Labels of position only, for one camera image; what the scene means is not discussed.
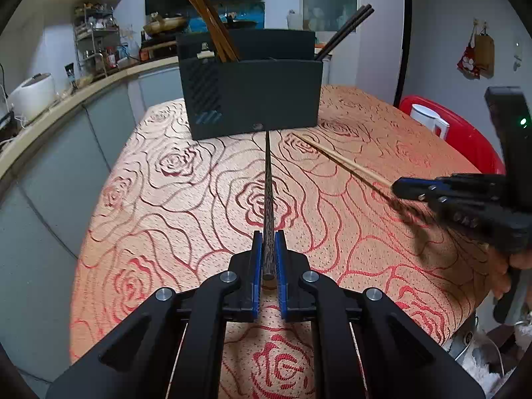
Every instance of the white fluffy fabric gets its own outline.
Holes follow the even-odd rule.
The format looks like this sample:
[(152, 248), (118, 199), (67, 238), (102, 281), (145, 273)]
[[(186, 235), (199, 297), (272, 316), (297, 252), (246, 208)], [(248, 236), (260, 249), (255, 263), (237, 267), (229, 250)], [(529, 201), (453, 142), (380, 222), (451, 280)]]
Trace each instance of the white fluffy fabric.
[(489, 373), (488, 364), (477, 364), (473, 355), (466, 352), (462, 368), (480, 384), (484, 394), (488, 397), (491, 390), (497, 385), (501, 376), (498, 373)]
[(504, 384), (507, 377), (510, 376), (511, 372), (504, 377), (501, 377), (499, 373), (490, 373), (488, 358), (481, 352), (483, 349), (485, 350), (485, 348), (482, 348), (484, 345), (496, 348), (495, 344), (483, 332), (475, 332), (465, 352), (462, 368), (480, 384), (486, 398), (491, 399)]
[(530, 342), (532, 342), (532, 325), (528, 326), (522, 324), (520, 326), (515, 326), (514, 332), (515, 343), (517, 343), (517, 346), (519, 346), (524, 353), (528, 349)]

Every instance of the metal bolt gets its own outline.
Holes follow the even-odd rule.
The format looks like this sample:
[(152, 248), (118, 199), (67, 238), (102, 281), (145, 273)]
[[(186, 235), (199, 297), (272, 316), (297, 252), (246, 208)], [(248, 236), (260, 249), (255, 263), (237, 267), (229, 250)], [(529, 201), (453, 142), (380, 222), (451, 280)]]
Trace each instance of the metal bolt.
[(378, 288), (370, 288), (366, 291), (366, 295), (369, 300), (377, 302), (382, 298), (382, 291)]
[(472, 338), (473, 332), (467, 332), (467, 334), (464, 336), (464, 345), (468, 345)]
[(231, 282), (234, 282), (237, 278), (237, 275), (234, 271), (224, 271), (220, 273), (220, 280), (222, 282), (225, 282), (226, 284), (230, 284)]
[(165, 302), (172, 296), (173, 292), (170, 288), (160, 288), (155, 293), (155, 298), (160, 302)]
[(316, 282), (320, 278), (320, 275), (315, 271), (305, 271), (303, 273), (303, 280), (305, 282)]

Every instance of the red cloth bag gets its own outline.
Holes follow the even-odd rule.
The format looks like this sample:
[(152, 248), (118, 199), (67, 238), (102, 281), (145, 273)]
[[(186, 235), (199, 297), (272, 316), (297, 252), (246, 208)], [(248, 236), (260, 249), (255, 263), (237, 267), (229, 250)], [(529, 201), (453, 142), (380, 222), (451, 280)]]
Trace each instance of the red cloth bag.
[(462, 58), (458, 62), (457, 66), (458, 69), (460, 69), (465, 76), (469, 78), (480, 79), (480, 69), (474, 63), (473, 38), (476, 32), (477, 22), (474, 22), (473, 32), (471, 33), (471, 37), (469, 38), (469, 43), (467, 44), (464, 54), (462, 55)]

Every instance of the paper bag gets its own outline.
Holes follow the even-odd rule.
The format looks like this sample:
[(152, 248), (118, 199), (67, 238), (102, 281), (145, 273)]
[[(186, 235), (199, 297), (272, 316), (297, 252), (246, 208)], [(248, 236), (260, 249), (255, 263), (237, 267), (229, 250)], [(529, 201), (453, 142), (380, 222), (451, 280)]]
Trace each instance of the paper bag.
[(495, 43), (487, 34), (474, 36), (474, 63), (481, 74), (492, 77), (495, 73)]

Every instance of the finger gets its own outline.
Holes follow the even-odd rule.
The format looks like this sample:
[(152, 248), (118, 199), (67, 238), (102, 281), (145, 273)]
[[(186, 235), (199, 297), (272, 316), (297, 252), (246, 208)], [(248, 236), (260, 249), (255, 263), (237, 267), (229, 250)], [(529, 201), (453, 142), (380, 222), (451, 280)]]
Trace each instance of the finger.
[(510, 265), (516, 269), (532, 269), (532, 252), (520, 252), (510, 256)]
[(489, 283), (491, 285), (491, 289), (493, 289), (493, 294), (501, 294), (501, 297), (502, 294), (510, 291), (510, 288), (512, 287), (512, 281), (510, 279), (510, 276), (508, 276), (507, 274), (490, 273)]
[(492, 289), (491, 292), (493, 293), (493, 296), (497, 300), (500, 300), (502, 298), (502, 296), (504, 295), (504, 293), (502, 291), (499, 291), (498, 289)]
[(493, 247), (488, 249), (488, 266), (490, 271), (505, 274), (508, 271), (508, 257)]

